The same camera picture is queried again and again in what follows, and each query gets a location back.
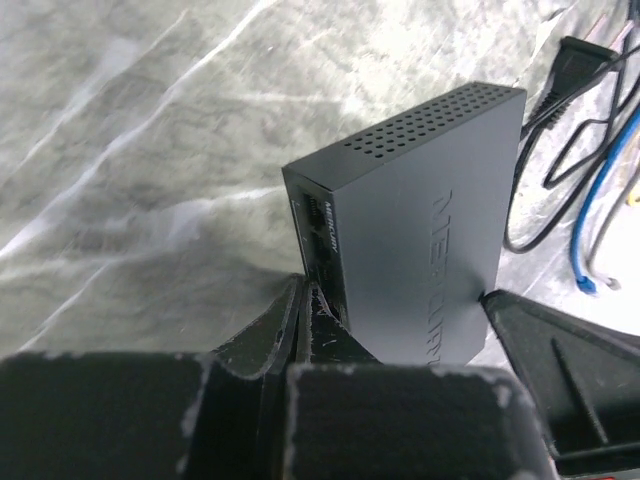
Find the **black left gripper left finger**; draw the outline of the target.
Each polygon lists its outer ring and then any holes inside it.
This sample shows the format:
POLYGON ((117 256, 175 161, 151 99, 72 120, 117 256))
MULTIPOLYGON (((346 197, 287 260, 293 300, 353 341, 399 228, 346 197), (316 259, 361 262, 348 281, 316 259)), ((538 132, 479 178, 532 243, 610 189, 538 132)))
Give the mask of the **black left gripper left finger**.
POLYGON ((23 352, 1 362, 5 479, 275 479, 305 284, 203 352, 23 352))

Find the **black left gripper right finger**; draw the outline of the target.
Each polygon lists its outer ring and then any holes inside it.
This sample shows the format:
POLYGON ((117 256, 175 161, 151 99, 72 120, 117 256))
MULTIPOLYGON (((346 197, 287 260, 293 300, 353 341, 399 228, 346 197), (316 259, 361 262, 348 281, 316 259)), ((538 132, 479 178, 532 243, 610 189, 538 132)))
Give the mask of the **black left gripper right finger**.
POLYGON ((504 370, 380 363, 308 284, 286 375, 286 479, 552 479, 533 401, 504 370))

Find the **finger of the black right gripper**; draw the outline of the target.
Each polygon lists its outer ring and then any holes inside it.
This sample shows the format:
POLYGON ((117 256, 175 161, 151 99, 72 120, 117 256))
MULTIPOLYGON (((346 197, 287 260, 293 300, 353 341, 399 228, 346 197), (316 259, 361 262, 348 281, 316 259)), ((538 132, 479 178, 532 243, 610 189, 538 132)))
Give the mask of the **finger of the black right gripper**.
POLYGON ((481 304, 556 466, 638 467, 638 337, 504 290, 481 304))

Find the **black network switch box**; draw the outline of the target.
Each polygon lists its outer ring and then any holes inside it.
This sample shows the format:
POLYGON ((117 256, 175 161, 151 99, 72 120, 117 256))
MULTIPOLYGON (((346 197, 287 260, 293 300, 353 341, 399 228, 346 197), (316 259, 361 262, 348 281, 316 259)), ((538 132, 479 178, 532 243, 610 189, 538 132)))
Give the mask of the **black network switch box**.
POLYGON ((468 83, 283 168, 305 272, 379 361, 483 349, 525 104, 468 83))

